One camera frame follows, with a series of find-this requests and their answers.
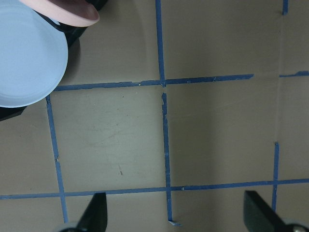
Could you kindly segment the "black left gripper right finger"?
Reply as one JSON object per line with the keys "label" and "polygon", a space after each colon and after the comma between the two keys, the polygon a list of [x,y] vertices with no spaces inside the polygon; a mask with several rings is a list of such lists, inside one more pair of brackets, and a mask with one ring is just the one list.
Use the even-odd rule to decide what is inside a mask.
{"label": "black left gripper right finger", "polygon": [[288,226],[253,190],[246,190],[243,198],[243,221],[249,232],[290,232]]}

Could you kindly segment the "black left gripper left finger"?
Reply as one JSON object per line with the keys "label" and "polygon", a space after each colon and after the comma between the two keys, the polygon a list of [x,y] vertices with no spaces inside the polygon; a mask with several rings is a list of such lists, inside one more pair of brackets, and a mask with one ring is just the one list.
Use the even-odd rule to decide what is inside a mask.
{"label": "black left gripper left finger", "polygon": [[77,223],[79,232],[105,232],[107,228],[106,193],[95,193]]}

